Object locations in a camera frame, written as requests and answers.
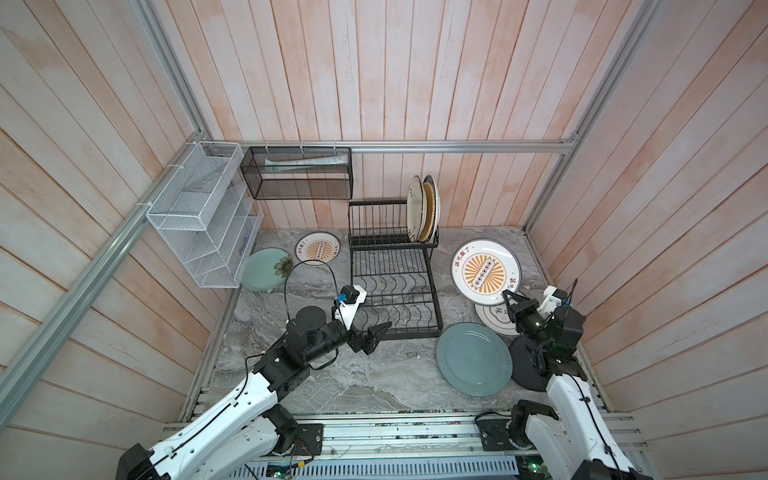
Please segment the white plate orange sunburst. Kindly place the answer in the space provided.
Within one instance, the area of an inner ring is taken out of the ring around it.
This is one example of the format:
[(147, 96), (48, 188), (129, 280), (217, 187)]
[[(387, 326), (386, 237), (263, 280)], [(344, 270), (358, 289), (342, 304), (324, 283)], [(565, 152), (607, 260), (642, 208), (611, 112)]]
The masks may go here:
[(465, 242), (454, 252), (450, 273), (459, 293), (483, 306), (502, 304), (503, 292), (517, 293), (522, 280), (517, 257), (503, 244), (483, 238)]
[(309, 264), (329, 263), (339, 254), (340, 240), (330, 232), (315, 231), (303, 236), (295, 246), (295, 256)]

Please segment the black wire dish rack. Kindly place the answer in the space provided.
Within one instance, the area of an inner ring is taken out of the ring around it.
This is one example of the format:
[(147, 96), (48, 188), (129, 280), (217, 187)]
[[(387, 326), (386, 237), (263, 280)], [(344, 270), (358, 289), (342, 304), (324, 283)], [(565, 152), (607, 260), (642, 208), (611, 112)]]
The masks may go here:
[(431, 267), (439, 232), (426, 243), (410, 241), (404, 199), (353, 200), (348, 225), (350, 277), (367, 292), (357, 327), (389, 322), (385, 340), (439, 336), (443, 319)]

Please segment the large grey-green plate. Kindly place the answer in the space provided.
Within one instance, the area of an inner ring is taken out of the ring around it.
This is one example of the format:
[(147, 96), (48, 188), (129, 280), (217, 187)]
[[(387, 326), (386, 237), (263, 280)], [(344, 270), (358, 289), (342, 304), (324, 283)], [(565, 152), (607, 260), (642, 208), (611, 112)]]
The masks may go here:
[(513, 373), (505, 342), (496, 332), (477, 323), (448, 327), (438, 338), (436, 362), (452, 387), (472, 397), (499, 394)]

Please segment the black round plate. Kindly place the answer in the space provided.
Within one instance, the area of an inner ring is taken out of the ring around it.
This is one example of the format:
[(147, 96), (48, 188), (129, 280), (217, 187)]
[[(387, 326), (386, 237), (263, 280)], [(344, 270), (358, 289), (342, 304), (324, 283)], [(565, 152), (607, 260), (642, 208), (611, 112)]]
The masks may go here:
[(537, 342), (518, 336), (509, 347), (513, 363), (512, 380), (534, 392), (544, 392), (552, 375), (548, 354), (553, 339)]

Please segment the yellow woven plate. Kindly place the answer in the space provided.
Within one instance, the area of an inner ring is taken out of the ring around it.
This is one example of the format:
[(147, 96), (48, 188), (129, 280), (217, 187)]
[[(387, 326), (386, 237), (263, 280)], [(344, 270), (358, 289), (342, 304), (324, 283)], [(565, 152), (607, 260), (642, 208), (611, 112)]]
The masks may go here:
[(422, 230), (419, 234), (419, 241), (422, 243), (426, 243), (427, 237), (429, 236), (429, 229), (432, 223), (433, 197), (432, 197), (432, 188), (429, 184), (424, 185), (424, 182), (423, 182), (423, 189), (424, 189), (424, 197), (426, 200), (425, 210), (424, 210), (424, 213), (426, 214), (426, 218), (424, 220)]

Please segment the cream plate with berry sprigs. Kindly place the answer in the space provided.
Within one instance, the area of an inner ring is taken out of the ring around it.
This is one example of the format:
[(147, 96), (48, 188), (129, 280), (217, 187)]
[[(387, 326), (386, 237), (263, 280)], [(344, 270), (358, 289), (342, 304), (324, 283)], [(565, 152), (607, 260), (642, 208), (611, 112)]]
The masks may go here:
[(410, 242), (417, 242), (424, 223), (424, 189), (418, 175), (412, 177), (406, 198), (406, 228)]

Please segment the white plate dark green rim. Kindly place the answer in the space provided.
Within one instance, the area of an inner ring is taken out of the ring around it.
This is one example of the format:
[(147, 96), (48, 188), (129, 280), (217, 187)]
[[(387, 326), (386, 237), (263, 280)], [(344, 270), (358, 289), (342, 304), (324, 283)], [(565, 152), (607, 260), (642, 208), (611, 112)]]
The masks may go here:
[(432, 223), (429, 229), (429, 236), (427, 237), (427, 241), (432, 242), (435, 238), (436, 231), (438, 229), (438, 223), (441, 216), (441, 200), (440, 200), (440, 194), (437, 187), (437, 183), (431, 175), (427, 175), (425, 177), (424, 185), (427, 185), (427, 184), (429, 184), (432, 188), (432, 197), (433, 197)]

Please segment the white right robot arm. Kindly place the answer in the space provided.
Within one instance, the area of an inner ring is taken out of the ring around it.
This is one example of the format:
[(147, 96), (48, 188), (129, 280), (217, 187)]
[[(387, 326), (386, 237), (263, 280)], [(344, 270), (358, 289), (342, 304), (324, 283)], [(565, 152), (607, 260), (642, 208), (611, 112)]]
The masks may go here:
[(607, 427), (575, 358), (586, 317), (571, 296), (554, 286), (543, 301), (510, 290), (502, 295), (519, 333), (509, 347), (512, 380), (548, 397), (546, 404), (517, 403), (510, 441), (537, 450), (553, 479), (645, 479)]

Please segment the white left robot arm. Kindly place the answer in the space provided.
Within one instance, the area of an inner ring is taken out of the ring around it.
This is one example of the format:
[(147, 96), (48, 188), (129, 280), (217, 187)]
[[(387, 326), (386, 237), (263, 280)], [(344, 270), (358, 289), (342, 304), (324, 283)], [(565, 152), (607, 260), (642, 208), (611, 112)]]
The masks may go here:
[(315, 359), (348, 345), (371, 354), (390, 328), (352, 324), (357, 308), (304, 307), (246, 377), (194, 422), (151, 448), (135, 444), (119, 459), (119, 479), (223, 479), (248, 461), (286, 453), (298, 443), (298, 425), (280, 402), (295, 390)]

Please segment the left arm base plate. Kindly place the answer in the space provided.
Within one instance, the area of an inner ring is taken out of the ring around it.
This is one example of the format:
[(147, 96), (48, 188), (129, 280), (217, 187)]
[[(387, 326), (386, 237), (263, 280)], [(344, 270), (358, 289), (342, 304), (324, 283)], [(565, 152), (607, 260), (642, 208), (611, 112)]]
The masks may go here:
[(285, 436), (284, 455), (318, 456), (322, 452), (325, 425), (304, 423), (291, 427)]

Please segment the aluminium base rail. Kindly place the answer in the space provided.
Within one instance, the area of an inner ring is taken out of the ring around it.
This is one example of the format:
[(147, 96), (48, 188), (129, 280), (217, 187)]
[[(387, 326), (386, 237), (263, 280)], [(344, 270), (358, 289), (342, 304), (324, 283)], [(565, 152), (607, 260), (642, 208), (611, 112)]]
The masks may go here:
[[(325, 425), (319, 460), (467, 457), (481, 455), (537, 456), (528, 450), (484, 451), (474, 413), (416, 412), (381, 414), (297, 415), (298, 424)], [(225, 445), (192, 470), (206, 478), (227, 476), (248, 462), (295, 462), (310, 456), (271, 453), (268, 436), (274, 427), (255, 420), (235, 433), (235, 443)]]

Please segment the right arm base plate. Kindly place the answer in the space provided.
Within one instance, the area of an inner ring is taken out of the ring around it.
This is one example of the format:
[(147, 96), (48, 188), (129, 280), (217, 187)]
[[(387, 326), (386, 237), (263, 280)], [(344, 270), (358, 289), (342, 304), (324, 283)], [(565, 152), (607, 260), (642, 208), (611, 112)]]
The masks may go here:
[(531, 444), (508, 417), (486, 416), (475, 420), (484, 451), (528, 450)]

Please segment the aluminium wall frame rail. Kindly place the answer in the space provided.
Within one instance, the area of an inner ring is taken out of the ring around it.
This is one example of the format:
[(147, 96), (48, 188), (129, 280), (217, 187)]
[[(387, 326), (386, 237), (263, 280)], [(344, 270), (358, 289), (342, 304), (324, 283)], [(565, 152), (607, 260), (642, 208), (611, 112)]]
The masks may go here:
[(348, 148), (359, 154), (569, 153), (576, 142), (563, 140), (379, 140), (379, 141), (237, 141), (243, 149)]

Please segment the black mesh wall basket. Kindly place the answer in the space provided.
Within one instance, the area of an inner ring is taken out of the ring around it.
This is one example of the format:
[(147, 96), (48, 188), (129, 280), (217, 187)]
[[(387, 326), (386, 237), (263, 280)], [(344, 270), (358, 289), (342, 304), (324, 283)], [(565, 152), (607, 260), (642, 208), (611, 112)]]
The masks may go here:
[(252, 146), (240, 165), (256, 200), (349, 200), (351, 150), (342, 147)]

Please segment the white mesh wall shelf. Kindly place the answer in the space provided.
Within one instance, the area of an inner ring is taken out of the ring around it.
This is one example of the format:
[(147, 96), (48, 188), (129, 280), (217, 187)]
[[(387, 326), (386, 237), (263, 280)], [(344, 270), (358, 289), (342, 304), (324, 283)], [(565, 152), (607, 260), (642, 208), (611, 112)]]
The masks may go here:
[(147, 219), (200, 288), (236, 289), (263, 220), (254, 214), (244, 158), (230, 142), (199, 142), (172, 169)]

